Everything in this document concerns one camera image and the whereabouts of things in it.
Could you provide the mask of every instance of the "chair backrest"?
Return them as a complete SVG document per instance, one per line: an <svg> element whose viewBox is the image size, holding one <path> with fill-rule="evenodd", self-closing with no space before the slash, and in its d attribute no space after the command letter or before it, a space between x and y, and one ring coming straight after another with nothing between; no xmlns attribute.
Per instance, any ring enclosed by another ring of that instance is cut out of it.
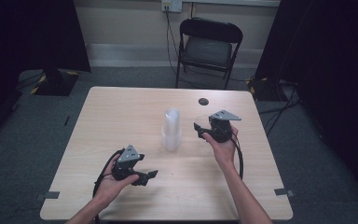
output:
<svg viewBox="0 0 358 224"><path fill-rule="evenodd" d="M241 29L232 23L202 18L190 18L182 21L180 33L181 38L183 35L191 35L237 44L240 44L243 38Z"/></svg>

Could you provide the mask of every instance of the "gray carpet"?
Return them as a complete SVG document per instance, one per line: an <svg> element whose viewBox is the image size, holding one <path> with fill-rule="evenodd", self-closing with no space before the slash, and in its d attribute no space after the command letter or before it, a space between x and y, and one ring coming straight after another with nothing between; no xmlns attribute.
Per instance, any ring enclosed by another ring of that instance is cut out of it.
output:
<svg viewBox="0 0 358 224"><path fill-rule="evenodd" d="M80 75L69 96L32 95L30 90L39 72L21 74L20 80L25 80L20 84L25 86L21 88L23 95L0 128L0 223L49 223L39 216L43 202L38 195L50 187L91 87L174 87L170 67L95 67L91 73ZM247 91L244 80L254 73L254 69L234 69L235 80L229 82L228 89ZM190 71L182 77L206 85L180 82L180 88L223 87L218 77ZM288 96L291 89L284 88ZM284 105L256 102L259 111ZM266 130L274 115L261 116L264 125L268 124ZM301 105L282 113L268 140L283 184L296 194L290 198L294 217L276 223L358 223L358 184L334 151L320 140Z"/></svg>

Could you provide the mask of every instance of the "baseboard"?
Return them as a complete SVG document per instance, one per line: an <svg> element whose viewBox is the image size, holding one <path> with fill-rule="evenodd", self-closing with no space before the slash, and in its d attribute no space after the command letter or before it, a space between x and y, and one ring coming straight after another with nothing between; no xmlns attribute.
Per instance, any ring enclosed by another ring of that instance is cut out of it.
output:
<svg viewBox="0 0 358 224"><path fill-rule="evenodd" d="M87 44L86 48L91 67L170 66L166 46ZM169 52L176 66L174 47ZM262 49L240 49L234 67L257 68L262 53Z"/></svg>

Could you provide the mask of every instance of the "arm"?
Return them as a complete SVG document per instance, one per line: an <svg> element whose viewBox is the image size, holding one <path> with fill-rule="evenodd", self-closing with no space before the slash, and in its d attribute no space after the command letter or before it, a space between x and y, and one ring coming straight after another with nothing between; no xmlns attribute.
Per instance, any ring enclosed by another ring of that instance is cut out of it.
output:
<svg viewBox="0 0 358 224"><path fill-rule="evenodd" d="M231 126L232 131L237 135L238 130ZM234 166L235 146L232 141L217 143L207 133L202 135L212 146L214 157L223 171L228 188L234 200L241 224L248 223L272 223L269 215L257 201L252 192L243 183Z"/></svg>
<svg viewBox="0 0 358 224"><path fill-rule="evenodd" d="M114 162L120 155L116 155L106 167L100 187L95 197L93 197L80 211L78 211L67 224L91 223L91 221L104 210L121 192L124 187L128 186L139 178L138 175L130 175L127 178L117 181L110 175Z"/></svg>

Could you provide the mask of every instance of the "white wall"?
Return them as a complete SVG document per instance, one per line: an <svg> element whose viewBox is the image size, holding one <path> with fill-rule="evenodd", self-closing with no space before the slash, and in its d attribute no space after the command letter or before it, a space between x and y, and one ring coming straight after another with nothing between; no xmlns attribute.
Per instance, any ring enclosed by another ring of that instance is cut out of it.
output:
<svg viewBox="0 0 358 224"><path fill-rule="evenodd" d="M167 18L161 12L159 1L75 0L75 4L91 66L109 65L109 61L110 65L122 66L131 61L137 64L153 61L154 65L167 63ZM193 17L229 21L239 26L244 39L236 64L258 64L276 7L183 3L181 13L169 14L176 43L179 42L180 22L191 17L191 8ZM137 49L145 48L151 48L154 54L142 58L142 53L136 53Z"/></svg>

